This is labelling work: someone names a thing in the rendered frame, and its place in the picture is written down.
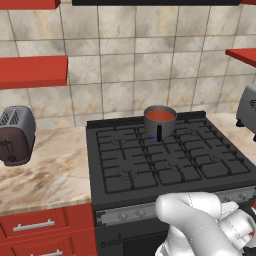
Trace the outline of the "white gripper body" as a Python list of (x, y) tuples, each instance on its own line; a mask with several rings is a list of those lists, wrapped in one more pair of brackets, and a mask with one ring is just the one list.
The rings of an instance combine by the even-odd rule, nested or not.
[(242, 221), (242, 220), (248, 220), (249, 215), (244, 212), (239, 205), (234, 202), (224, 202), (221, 204), (221, 214), (219, 217), (220, 220), (231, 220), (231, 221)]

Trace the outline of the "black stove range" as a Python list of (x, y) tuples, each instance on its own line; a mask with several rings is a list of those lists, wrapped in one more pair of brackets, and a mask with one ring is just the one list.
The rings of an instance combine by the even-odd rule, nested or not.
[[(172, 135), (160, 142), (146, 133), (142, 117), (89, 121), (86, 137), (95, 229), (160, 221), (155, 201), (171, 192), (212, 192), (240, 206), (256, 201), (256, 165), (203, 111), (180, 113)], [(136, 215), (139, 209), (145, 217)]]

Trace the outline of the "red marinara sauce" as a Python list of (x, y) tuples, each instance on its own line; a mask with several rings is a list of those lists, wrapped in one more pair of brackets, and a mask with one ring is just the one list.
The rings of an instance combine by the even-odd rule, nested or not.
[(146, 117), (155, 121), (171, 121), (175, 119), (175, 115), (165, 110), (151, 110)]

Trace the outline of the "black oven door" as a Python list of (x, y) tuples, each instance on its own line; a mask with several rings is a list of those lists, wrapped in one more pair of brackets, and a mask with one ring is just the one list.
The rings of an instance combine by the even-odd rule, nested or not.
[(107, 227), (97, 227), (98, 256), (155, 256), (165, 241), (168, 225), (145, 220)]

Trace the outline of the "grey toaster oven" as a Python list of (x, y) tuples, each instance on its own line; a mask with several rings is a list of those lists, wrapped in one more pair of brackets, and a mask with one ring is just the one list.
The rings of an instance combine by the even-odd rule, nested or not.
[(256, 84), (245, 87), (236, 113), (237, 127), (246, 127), (253, 134), (256, 142)]

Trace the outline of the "red drawer front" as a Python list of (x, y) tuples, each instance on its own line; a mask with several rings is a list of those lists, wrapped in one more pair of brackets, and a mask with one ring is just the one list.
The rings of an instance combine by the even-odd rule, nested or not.
[[(29, 225), (46, 222), (48, 219), (55, 221), (55, 225), (27, 231), (13, 232), (13, 227), (16, 227), (18, 224)], [(56, 231), (61, 228), (66, 228), (67, 221), (64, 211), (62, 209), (47, 209), (1, 217), (0, 225), (2, 226), (4, 235), (7, 238), (15, 238), (41, 234), (44, 232)]]
[(89, 237), (87, 232), (0, 245), (0, 256), (30, 256), (57, 249), (63, 251), (63, 256), (97, 256), (95, 239)]

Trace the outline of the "black range hood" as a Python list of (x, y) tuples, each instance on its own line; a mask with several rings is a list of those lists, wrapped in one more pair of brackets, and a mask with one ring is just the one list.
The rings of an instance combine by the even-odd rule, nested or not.
[(242, 0), (72, 0), (73, 6), (238, 6)]

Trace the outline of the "silver and brown toaster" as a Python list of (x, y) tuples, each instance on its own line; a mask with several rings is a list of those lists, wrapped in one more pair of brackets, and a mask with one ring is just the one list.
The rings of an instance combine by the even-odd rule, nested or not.
[(0, 160), (6, 166), (26, 164), (32, 155), (35, 132), (35, 119), (28, 107), (7, 107), (0, 116)]

